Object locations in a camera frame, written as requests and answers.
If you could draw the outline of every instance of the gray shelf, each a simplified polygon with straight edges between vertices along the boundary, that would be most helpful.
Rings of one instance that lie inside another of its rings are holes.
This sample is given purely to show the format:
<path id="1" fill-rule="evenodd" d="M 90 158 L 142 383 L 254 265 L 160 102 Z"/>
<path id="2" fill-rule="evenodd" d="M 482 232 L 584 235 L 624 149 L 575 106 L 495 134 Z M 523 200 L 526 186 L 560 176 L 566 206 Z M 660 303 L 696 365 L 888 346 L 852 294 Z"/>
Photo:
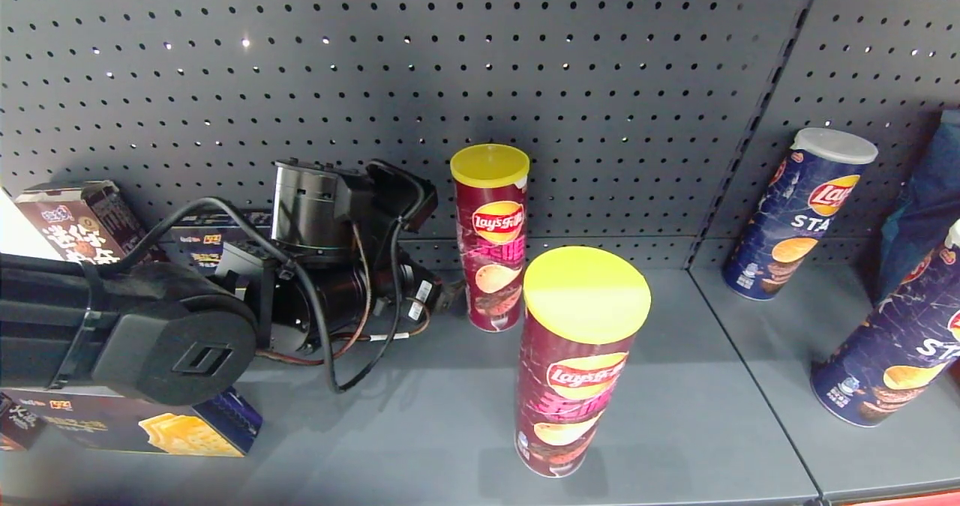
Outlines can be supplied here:
<path id="1" fill-rule="evenodd" d="M 809 363 L 847 337 L 871 305 L 850 267 L 802 268 L 769 302 L 747 301 L 718 270 L 693 278 L 829 500 L 960 487 L 960 391 L 944 377 L 873 430 L 820 407 Z"/>
<path id="2" fill-rule="evenodd" d="M 327 392 L 320 370 L 257 362 L 237 385 L 266 418 L 247 459 L 85 451 L 48 432 L 33 451 L 3 455 L 4 499 L 341 506 L 815 497 L 689 275 L 651 270 L 647 277 L 652 314 L 585 464 L 565 480 L 534 475 L 514 452 L 521 330 L 487 334 L 446 317 L 421 338 L 399 342 L 359 392 L 339 397 Z"/>

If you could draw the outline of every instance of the yellow lid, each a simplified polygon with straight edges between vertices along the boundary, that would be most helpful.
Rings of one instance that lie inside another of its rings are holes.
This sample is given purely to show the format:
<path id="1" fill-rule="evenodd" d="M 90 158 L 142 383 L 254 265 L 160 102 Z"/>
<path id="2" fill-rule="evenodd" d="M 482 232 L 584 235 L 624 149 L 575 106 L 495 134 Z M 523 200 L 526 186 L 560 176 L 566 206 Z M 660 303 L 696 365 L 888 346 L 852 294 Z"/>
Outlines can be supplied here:
<path id="1" fill-rule="evenodd" d="M 590 345 L 633 335 L 651 304 L 643 274 L 593 247 L 558 247 L 535 258 L 523 278 L 523 296 L 543 328 Z"/>
<path id="2" fill-rule="evenodd" d="M 530 172 L 530 157 L 505 144 L 475 144 L 450 160 L 450 172 L 470 187 L 503 187 L 516 184 Z"/>

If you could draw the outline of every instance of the lay's stax can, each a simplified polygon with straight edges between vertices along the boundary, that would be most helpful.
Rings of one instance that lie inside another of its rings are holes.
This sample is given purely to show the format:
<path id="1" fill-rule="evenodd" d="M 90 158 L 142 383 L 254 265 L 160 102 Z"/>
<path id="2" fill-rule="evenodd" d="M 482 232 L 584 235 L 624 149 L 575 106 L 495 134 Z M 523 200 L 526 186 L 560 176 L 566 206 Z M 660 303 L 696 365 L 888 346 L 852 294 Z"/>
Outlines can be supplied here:
<path id="1" fill-rule="evenodd" d="M 960 358 L 960 221 L 810 379 L 826 410 L 879 424 Z"/>
<path id="2" fill-rule="evenodd" d="M 771 300 L 823 237 L 877 147 L 857 135 L 807 127 L 796 133 L 723 277 L 751 300 Z"/>
<path id="3" fill-rule="evenodd" d="M 559 247 L 530 263 L 523 296 L 514 444 L 533 472 L 562 478 L 584 461 L 650 311 L 650 288 L 612 253 Z"/>
<path id="4" fill-rule="evenodd" d="M 521 318 L 529 171 L 527 154 L 503 144 L 463 148 L 450 160 L 466 304 L 483 331 L 506 331 Z"/>

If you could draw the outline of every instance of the black robot arm segment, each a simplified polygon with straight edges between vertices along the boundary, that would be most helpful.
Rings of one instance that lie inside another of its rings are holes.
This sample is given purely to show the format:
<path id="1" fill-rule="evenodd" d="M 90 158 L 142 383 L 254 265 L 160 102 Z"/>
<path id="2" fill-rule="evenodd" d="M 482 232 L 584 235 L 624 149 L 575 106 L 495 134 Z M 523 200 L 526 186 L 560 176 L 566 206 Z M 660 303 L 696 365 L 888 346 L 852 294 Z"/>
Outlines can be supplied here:
<path id="1" fill-rule="evenodd" d="M 195 271 L 151 263 L 88 275 L 77 263 L 0 256 L 0 385 L 96 384 L 187 405 L 226 390 L 253 359 L 253 313 Z"/>

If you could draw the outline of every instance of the snack box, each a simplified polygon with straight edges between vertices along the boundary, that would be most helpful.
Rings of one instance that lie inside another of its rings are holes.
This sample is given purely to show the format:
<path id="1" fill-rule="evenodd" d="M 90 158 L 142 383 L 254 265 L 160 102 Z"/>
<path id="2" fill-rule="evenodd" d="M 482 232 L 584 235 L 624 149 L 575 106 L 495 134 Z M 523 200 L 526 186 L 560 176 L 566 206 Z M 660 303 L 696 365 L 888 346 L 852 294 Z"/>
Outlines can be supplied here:
<path id="1" fill-rule="evenodd" d="M 264 236 L 270 237 L 273 220 L 271 210 L 244 210 L 244 215 Z M 171 239 L 189 255 L 201 274 L 212 274 L 223 255 L 224 242 L 249 240 L 229 215 L 223 212 L 202 212 L 190 215 L 171 227 Z"/>
<path id="2" fill-rule="evenodd" d="M 132 400 L 100 386 L 3 392 L 70 440 L 108 451 L 243 457 L 263 424 L 233 388 L 181 407 Z"/>
<path id="3" fill-rule="evenodd" d="M 14 202 L 64 260 L 117 262 L 146 235 L 120 188 L 107 179 L 35 185 Z M 167 257 L 152 247 L 144 260 Z"/>
<path id="4" fill-rule="evenodd" d="M 0 451 L 29 449 L 45 425 L 37 415 L 0 394 Z"/>

